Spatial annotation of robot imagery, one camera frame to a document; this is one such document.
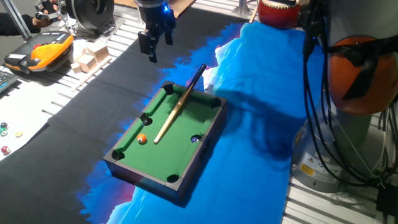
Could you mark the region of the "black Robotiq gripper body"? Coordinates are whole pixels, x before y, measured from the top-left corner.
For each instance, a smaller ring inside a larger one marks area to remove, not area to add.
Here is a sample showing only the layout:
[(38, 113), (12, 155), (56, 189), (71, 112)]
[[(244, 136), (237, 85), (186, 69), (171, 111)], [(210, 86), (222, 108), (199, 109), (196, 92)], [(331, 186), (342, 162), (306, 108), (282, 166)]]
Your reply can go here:
[(168, 0), (136, 0), (136, 4), (147, 30), (176, 28), (174, 11)]

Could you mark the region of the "person's hand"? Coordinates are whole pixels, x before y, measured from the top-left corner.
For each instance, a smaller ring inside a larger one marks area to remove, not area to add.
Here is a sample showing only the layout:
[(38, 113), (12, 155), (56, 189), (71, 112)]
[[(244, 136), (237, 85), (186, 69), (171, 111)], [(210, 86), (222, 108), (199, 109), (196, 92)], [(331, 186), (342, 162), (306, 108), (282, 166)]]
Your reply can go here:
[[(55, 11), (57, 11), (57, 10), (58, 10), (58, 3), (57, 3), (57, 1), (56, 1), (56, 0), (51, 0), (50, 2), (52, 3), (53, 9), (54, 9)], [(41, 29), (41, 28), (45, 28), (45, 27), (48, 27), (48, 26), (52, 25), (52, 24), (53, 24), (53, 21), (51, 21), (50, 19), (45, 19), (45, 18), (38, 19), (38, 18), (36, 18), (36, 17), (33, 17), (33, 18), (32, 18), (32, 24), (33, 24), (33, 26), (34, 26), (35, 28)]]

